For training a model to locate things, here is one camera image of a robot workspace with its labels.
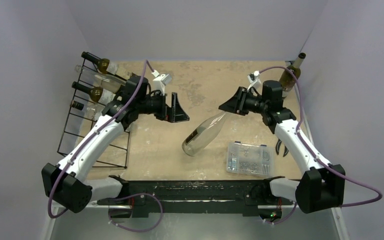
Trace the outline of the tall clear glass bottle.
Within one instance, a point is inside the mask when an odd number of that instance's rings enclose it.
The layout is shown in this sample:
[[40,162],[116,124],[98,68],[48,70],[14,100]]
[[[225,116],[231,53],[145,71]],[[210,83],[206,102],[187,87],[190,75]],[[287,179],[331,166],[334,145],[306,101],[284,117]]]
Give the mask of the tall clear glass bottle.
[[227,112],[221,111],[203,121],[183,141],[183,152],[191,157],[197,155],[218,136],[228,116]]

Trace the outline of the clear glass black-label bottle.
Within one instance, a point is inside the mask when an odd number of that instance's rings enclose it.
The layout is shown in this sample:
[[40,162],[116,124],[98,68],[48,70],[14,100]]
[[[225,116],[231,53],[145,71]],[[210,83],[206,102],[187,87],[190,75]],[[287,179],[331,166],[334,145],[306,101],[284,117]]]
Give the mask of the clear glass black-label bottle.
[[94,83],[114,94],[126,85],[126,81],[116,76],[96,72],[88,67],[76,65],[74,70],[80,74],[80,79],[87,83]]

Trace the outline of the dark open-neck wine bottle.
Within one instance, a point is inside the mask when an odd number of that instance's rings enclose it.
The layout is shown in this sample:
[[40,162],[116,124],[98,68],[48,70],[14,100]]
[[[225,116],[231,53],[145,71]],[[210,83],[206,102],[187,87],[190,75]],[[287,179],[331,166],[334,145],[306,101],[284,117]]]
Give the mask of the dark open-neck wine bottle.
[[74,81],[71,87],[85,94],[88,94],[93,102],[103,105],[110,103],[115,97],[113,92],[100,86],[88,87]]

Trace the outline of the clear square bottle gold cap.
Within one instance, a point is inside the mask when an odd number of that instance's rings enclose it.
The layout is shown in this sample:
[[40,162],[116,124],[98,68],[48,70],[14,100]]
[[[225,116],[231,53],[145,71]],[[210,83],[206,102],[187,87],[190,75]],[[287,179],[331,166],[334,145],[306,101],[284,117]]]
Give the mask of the clear square bottle gold cap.
[[75,101],[75,100],[73,100],[70,103],[70,107],[77,109],[77,110],[80,110],[80,111],[84,111],[85,116],[88,119],[93,120],[93,121],[97,121],[98,118],[102,115],[102,111],[104,110],[103,105],[93,103],[93,104],[86,106],[85,104],[78,102],[78,101]]

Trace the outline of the dark green labelled wine bottle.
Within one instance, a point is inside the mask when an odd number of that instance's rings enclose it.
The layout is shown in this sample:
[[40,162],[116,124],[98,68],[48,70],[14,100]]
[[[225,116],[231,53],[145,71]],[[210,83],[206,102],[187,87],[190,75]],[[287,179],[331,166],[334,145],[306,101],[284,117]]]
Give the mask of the dark green labelled wine bottle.
[[99,58],[85,51],[82,52],[81,57],[96,65],[97,70],[102,74],[113,75],[122,80],[128,80],[130,77],[137,76],[135,73],[128,71],[123,66],[108,58]]

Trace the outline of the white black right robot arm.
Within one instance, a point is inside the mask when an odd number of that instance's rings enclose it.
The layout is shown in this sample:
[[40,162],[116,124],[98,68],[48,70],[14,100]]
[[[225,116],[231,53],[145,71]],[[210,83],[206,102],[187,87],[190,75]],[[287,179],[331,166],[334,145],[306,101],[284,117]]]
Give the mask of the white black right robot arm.
[[299,121],[291,110],[283,106],[282,87],[278,81],[262,84],[262,94],[254,95],[244,87],[219,110],[245,116],[260,114],[263,123],[281,140],[298,165],[302,176],[299,181],[285,177],[269,179],[260,196],[268,204],[280,197],[295,202],[306,214],[340,207],[344,201],[345,170],[340,164],[332,165],[302,133]]

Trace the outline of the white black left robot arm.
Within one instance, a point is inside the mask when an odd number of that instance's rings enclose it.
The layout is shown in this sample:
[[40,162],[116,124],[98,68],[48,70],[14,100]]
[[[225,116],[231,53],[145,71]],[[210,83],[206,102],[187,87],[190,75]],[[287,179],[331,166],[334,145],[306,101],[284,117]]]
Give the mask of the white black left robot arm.
[[160,121],[179,123],[189,121],[180,106],[177,93],[171,94],[171,106],[166,103],[166,85],[172,80],[169,74],[159,74],[152,83],[155,90],[147,93],[144,77],[131,77],[124,88],[103,109],[101,116],[81,142],[58,164],[46,164],[42,181],[48,197],[48,214],[52,203],[57,202],[73,213],[82,211],[89,202],[111,199],[118,205],[126,203],[129,191],[115,176],[87,180],[93,165],[107,147],[138,119],[140,114],[154,115]]

